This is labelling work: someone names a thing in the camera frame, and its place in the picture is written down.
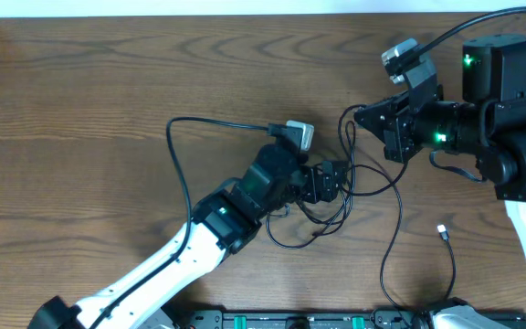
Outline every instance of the wooden table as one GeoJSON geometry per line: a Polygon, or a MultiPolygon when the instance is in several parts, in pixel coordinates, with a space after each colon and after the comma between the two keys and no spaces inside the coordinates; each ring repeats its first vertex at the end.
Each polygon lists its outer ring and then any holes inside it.
{"type": "MultiPolygon", "coordinates": [[[[432,40],[471,16],[0,19],[0,328],[25,327],[56,294],[72,304],[116,281],[180,227],[183,198],[163,132],[172,117],[309,122],[312,158],[343,158],[342,110],[400,90],[381,53],[409,37],[432,40]]],[[[526,16],[473,27],[433,51],[447,99],[461,95],[461,42],[511,31],[526,34],[526,16]]],[[[243,175],[270,141],[200,123],[175,126],[194,202],[243,175]]],[[[357,142],[391,175],[400,169],[382,160],[368,132],[357,142]]],[[[361,190],[383,184],[359,173],[361,190]]],[[[443,295],[451,267],[436,225],[444,223],[458,263],[453,295],[482,309],[526,312],[521,244],[491,185],[436,170],[423,152],[399,189],[405,218],[385,270],[397,301],[423,305],[443,295]]],[[[358,199],[354,208],[339,234],[303,250],[280,249],[259,233],[176,301],[230,310],[387,305],[378,273],[395,228],[395,195],[358,199]]],[[[317,229],[295,210],[274,224],[286,242],[317,229]]]]}

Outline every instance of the cable connector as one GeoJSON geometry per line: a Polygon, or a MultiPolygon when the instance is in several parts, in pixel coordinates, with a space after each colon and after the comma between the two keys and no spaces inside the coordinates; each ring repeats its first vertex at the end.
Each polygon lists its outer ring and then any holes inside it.
{"type": "Polygon", "coordinates": [[[391,79],[395,85],[400,85],[405,82],[403,72],[406,67],[402,65],[403,60],[411,56],[415,52],[416,47],[417,41],[409,38],[381,55],[384,69],[389,74],[389,79],[391,79]]]}
{"type": "Polygon", "coordinates": [[[309,151],[311,146],[311,137],[314,135],[314,126],[311,124],[307,124],[304,122],[296,122],[293,120],[289,120],[286,125],[288,127],[293,128],[301,128],[302,134],[301,134],[301,144],[300,149],[301,151],[309,151]]]}
{"type": "Polygon", "coordinates": [[[446,226],[444,226],[443,224],[438,225],[437,231],[439,232],[439,236],[442,237],[444,241],[449,240],[449,235],[447,234],[446,226]]]}

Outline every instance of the usb connector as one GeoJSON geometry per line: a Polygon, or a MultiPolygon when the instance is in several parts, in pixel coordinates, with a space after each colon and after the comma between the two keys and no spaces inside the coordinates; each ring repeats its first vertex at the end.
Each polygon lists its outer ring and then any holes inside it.
{"type": "Polygon", "coordinates": [[[444,226],[443,224],[438,225],[437,231],[439,232],[439,236],[442,237],[444,241],[449,240],[449,235],[447,234],[446,226],[444,226]]]}

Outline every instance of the white wall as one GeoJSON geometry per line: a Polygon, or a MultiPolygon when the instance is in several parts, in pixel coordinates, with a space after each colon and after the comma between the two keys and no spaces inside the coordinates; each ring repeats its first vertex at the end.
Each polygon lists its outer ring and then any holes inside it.
{"type": "Polygon", "coordinates": [[[0,17],[488,12],[526,0],[0,0],[0,17]]]}

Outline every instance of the green led light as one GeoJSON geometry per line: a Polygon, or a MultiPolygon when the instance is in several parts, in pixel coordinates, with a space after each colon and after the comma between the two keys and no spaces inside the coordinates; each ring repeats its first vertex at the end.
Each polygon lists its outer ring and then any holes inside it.
{"type": "Polygon", "coordinates": [[[470,55],[466,54],[466,56],[464,57],[464,64],[466,66],[470,66],[473,61],[474,61],[474,58],[472,58],[470,55]]]}
{"type": "Polygon", "coordinates": [[[447,142],[447,135],[436,133],[436,142],[447,142]]]}

